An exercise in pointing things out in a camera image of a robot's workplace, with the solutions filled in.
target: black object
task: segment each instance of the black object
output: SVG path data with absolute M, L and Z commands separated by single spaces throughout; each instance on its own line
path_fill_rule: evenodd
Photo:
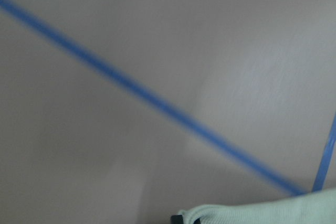
M 182 215 L 172 215 L 170 217 L 170 224 L 183 224 Z M 201 224 L 200 219 L 195 220 L 194 224 Z

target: blue tape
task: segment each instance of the blue tape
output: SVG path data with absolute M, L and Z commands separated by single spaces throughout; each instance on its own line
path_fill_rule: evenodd
M 69 51 L 77 59 L 85 62 L 90 67 L 103 74 L 105 77 L 115 81 L 117 84 L 133 93 L 136 97 L 141 98 L 143 101 L 147 102 L 175 122 L 184 126 L 194 134 L 200 136 L 208 143 L 214 145 L 224 154 L 229 154 L 231 157 L 240 161 L 246 167 L 254 170 L 257 174 L 269 182 L 273 183 L 279 188 L 282 188 L 292 195 L 302 195 L 306 193 L 304 189 L 285 179 L 276 171 L 273 171 L 267 165 L 261 163 L 240 148 L 229 143 L 224 137 L 208 129 L 206 126 L 198 123 L 196 120 L 192 119 L 181 110 L 175 108 L 172 104 L 169 104 L 167 101 L 146 87 L 140 85 L 135 80 L 132 80 L 127 75 L 125 75 L 123 72 L 117 70 L 114 66 L 103 61 L 97 55 L 78 45 L 75 41 L 67 38 L 65 35 L 61 34 L 51 26 L 39 20 L 37 17 L 20 8 L 12 1 L 0 0 L 0 7 L 13 17 L 31 27 L 34 31 L 39 32 L 55 44 Z
M 319 170 L 316 174 L 312 191 L 320 191 L 323 188 L 324 181 L 325 178 L 327 177 L 327 172 L 330 166 L 335 141 L 336 141 L 336 115 L 334 117 L 334 121 L 332 122 L 327 144 L 324 147 L 323 156 L 321 159 Z

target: knit fabric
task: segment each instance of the knit fabric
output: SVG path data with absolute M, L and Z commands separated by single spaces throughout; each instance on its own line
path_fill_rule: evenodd
M 184 224 L 332 224 L 336 223 L 336 189 L 242 206 L 202 205 L 179 212 Z

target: light green fabric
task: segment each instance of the light green fabric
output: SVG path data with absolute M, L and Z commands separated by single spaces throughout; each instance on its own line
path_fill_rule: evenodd
M 300 197 L 243 206 L 202 205 L 181 210 L 185 224 L 333 224 L 336 189 Z

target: blue line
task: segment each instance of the blue line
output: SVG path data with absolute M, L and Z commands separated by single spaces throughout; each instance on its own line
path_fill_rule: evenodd
M 322 187 L 324 185 L 324 181 L 325 181 L 325 178 L 327 176 L 327 172 L 330 166 L 330 161 L 331 161 L 332 153 L 334 150 L 335 141 L 336 141 L 336 115 L 334 117 L 334 121 L 331 126 L 327 144 L 324 148 L 320 167 L 316 174 L 316 178 L 315 178 L 312 191 L 322 190 Z
M 166 102 L 164 99 L 146 87 L 140 85 L 125 75 L 123 72 L 117 70 L 114 66 L 108 64 L 95 54 L 84 49 L 84 47 L 78 45 L 73 40 L 56 31 L 54 28 L 39 20 L 37 17 L 28 13 L 24 9 L 20 8 L 12 1 L 0 0 L 0 7 L 2 7 L 3 10 L 8 12 L 13 17 L 31 27 L 33 30 L 39 32 L 55 44 L 69 51 L 77 59 L 85 62 L 90 67 L 94 68 L 112 81 L 115 81 L 121 87 L 133 93 L 136 97 L 141 98 L 143 101 L 147 102 L 172 120 L 184 126 L 194 134 L 200 136 L 208 143 L 214 145 L 224 154 L 229 154 L 231 157 L 240 161 L 245 166 L 254 170 L 256 173 L 271 183 L 277 185 L 292 195 L 302 195 L 306 193 L 304 189 L 288 181 L 280 174 L 269 168 L 267 165 L 261 163 L 254 157 L 250 156 L 248 153 L 229 143 L 224 137 L 218 135 L 217 133 L 208 129 L 206 126 L 192 119 L 187 114 L 175 108 L 173 105 Z

